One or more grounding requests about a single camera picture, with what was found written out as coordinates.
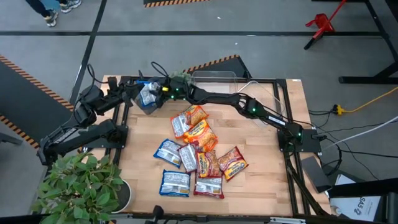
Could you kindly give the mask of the black desk leg frame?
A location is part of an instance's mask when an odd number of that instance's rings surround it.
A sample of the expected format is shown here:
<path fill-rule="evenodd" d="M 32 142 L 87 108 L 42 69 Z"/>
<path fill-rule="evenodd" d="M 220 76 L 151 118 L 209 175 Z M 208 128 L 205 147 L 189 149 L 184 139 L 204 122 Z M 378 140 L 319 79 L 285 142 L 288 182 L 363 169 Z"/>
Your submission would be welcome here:
<path fill-rule="evenodd" d="M 389 66 L 387 66 L 385 69 L 381 70 L 379 73 L 371 77 L 350 77 L 350 76 L 339 77 L 338 81 L 341 84 L 398 85 L 398 77 L 392 77 L 393 74 L 398 73 L 398 51 L 394 48 L 392 41 L 390 40 L 389 34 L 386 32 L 370 0 L 312 0 L 312 1 L 340 3 L 335 12 L 329 17 L 328 23 L 330 23 L 330 21 L 334 18 L 335 14 L 341 9 L 344 3 L 346 2 L 365 3 L 379 31 L 378 36 L 382 37 L 382 39 L 385 41 L 394 59 L 394 61 Z"/>

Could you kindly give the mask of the person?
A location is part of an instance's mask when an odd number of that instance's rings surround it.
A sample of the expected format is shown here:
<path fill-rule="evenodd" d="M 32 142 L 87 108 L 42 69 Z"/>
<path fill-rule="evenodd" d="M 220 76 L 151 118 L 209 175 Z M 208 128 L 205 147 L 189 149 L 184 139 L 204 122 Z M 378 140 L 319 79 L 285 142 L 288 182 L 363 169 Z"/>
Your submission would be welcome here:
<path fill-rule="evenodd" d="M 81 5 L 81 0 L 56 0 L 63 13 L 69 13 Z M 41 0 L 25 0 L 25 2 L 38 14 L 40 14 L 49 27 L 57 24 L 58 12 L 54 9 L 47 9 Z"/>

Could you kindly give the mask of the blue floor mat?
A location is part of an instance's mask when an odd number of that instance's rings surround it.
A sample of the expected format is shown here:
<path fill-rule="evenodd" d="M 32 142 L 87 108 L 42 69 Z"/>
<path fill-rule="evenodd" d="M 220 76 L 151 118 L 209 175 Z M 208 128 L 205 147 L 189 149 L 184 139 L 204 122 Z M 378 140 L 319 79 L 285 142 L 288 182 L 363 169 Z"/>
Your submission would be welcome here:
<path fill-rule="evenodd" d="M 40 0 L 40 1 L 46 9 L 54 9 L 54 10 L 60 9 L 60 3 L 58 2 L 58 0 Z"/>

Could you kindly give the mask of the dark grey flat box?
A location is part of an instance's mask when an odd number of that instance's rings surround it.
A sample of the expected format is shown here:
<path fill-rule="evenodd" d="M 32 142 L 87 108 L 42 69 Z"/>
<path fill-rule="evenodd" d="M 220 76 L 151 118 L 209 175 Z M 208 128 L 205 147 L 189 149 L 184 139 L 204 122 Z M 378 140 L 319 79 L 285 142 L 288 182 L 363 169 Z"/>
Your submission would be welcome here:
<path fill-rule="evenodd" d="M 319 194 L 332 188 L 328 177 L 323 172 L 315 157 L 311 156 L 303 159 L 302 168 Z"/>

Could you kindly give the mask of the pale green artificial succulent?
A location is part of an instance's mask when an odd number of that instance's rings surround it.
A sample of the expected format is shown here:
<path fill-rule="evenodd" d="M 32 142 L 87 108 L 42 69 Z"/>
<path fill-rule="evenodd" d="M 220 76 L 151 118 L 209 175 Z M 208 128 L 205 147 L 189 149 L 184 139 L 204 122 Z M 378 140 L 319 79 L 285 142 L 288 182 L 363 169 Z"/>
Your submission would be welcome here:
<path fill-rule="evenodd" d="M 178 82 L 192 84 L 193 78 L 189 73 L 183 71 L 174 71 L 170 74 L 170 78 Z"/>

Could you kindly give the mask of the green leafy potted plant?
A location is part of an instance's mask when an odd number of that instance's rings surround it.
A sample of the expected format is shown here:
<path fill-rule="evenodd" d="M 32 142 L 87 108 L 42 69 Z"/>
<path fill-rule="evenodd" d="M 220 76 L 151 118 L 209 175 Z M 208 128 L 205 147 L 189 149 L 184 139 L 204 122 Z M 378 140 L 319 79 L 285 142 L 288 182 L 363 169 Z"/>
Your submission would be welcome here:
<path fill-rule="evenodd" d="M 31 206 L 41 224 L 106 224 L 132 200 L 130 185 L 108 155 L 58 156 Z"/>

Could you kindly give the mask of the clear plastic bin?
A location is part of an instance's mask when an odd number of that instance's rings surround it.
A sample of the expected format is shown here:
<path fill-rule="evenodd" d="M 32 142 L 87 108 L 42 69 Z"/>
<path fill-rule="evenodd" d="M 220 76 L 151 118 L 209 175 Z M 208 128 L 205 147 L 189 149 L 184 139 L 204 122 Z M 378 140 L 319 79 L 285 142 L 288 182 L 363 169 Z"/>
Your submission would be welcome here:
<path fill-rule="evenodd" d="M 238 90 L 238 78 L 232 71 L 197 70 L 192 73 L 196 86 L 215 93 L 235 93 Z"/>
<path fill-rule="evenodd" d="M 273 94 L 273 85 L 270 83 L 259 83 L 257 81 L 250 81 L 248 83 L 235 83 L 234 89 L 238 93 L 245 93 L 250 97 L 255 98 L 262 105 L 270 108 L 273 115 L 280 118 L 280 115 L 284 115 L 285 106 L 277 99 Z"/>

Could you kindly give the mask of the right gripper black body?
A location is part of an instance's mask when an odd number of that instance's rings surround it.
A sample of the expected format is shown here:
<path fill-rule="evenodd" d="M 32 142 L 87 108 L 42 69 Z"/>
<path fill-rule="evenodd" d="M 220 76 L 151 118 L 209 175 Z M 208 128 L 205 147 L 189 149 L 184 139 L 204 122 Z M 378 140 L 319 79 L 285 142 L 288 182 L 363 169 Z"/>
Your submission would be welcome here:
<path fill-rule="evenodd" d="M 167 100 L 184 100 L 188 95 L 189 84 L 183 78 L 166 78 L 160 85 L 160 92 Z"/>

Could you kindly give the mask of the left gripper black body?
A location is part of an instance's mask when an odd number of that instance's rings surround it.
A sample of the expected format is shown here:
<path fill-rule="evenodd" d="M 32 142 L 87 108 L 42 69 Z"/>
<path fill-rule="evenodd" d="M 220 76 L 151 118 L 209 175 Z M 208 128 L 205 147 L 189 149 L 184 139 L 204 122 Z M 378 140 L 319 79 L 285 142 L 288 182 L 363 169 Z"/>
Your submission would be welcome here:
<path fill-rule="evenodd" d="M 132 100 L 134 100 L 143 89 L 143 84 L 122 83 L 119 87 L 122 89 L 121 98 L 123 102 L 130 108 L 133 106 Z"/>

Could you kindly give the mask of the black hazard-striped floor mat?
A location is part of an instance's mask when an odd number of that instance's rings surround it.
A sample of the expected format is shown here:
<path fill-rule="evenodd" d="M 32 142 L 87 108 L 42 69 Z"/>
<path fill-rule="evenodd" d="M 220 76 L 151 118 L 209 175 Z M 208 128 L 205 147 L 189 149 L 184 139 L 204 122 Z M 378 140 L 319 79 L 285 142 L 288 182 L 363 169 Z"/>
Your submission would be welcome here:
<path fill-rule="evenodd" d="M 68 121 L 73 105 L 0 54 L 0 122 L 34 149 Z"/>
<path fill-rule="evenodd" d="M 189 4 L 194 2 L 207 2 L 210 0 L 143 0 L 145 8 L 160 7 L 160 6 L 173 6 L 179 4 Z"/>
<path fill-rule="evenodd" d="M 192 66 L 188 69 L 183 70 L 183 72 L 193 75 L 195 71 L 230 71 L 234 72 L 238 78 L 251 79 L 252 76 L 243 62 L 242 58 L 237 55 L 230 55 L 227 57 L 219 58 L 217 60 L 212 60 L 210 62 Z"/>

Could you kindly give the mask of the white printed paper bag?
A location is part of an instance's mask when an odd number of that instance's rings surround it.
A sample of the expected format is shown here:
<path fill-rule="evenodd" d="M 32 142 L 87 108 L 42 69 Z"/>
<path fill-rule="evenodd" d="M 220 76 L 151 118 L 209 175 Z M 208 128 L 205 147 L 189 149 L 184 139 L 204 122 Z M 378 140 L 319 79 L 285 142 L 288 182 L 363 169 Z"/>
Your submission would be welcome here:
<path fill-rule="evenodd" d="M 380 196 L 331 198 L 330 206 L 337 215 L 373 222 L 380 199 Z"/>

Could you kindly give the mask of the red metal stand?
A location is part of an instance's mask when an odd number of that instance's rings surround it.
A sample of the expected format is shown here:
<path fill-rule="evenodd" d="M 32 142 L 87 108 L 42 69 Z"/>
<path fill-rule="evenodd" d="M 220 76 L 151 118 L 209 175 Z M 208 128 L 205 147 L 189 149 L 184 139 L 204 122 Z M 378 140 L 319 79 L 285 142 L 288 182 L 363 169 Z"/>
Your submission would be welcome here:
<path fill-rule="evenodd" d="M 347 0 L 337 1 L 339 2 L 339 5 L 330 17 L 328 17 L 324 13 L 321 13 L 317 14 L 313 20 L 306 23 L 306 27 L 310 27 L 315 24 L 318 27 L 318 30 L 316 31 L 316 33 L 314 33 L 309 42 L 304 46 L 304 50 L 308 50 L 313 44 L 316 43 L 316 41 L 320 40 L 326 32 L 335 32 L 335 28 L 331 24 L 331 20 L 336 16 L 337 12 L 343 7 Z"/>

